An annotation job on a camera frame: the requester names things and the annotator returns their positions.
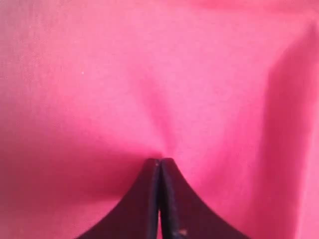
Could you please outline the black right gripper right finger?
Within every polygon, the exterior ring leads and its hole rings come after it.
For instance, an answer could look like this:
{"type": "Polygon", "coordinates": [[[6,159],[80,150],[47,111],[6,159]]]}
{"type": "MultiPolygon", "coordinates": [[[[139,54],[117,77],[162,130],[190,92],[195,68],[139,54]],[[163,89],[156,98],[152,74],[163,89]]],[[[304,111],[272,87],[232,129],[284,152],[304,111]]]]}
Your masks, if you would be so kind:
{"type": "Polygon", "coordinates": [[[214,213],[171,158],[160,162],[160,221],[164,239],[247,239],[214,213]]]}

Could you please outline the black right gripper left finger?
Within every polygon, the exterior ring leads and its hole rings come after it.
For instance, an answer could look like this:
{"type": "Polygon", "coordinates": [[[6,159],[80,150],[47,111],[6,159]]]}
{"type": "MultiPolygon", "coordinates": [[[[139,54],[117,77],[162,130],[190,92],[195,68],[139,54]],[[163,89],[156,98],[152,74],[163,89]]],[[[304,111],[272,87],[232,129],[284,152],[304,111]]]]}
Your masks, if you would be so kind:
{"type": "Polygon", "coordinates": [[[147,159],[121,201],[82,239],[155,239],[158,232],[160,162],[147,159]]]}

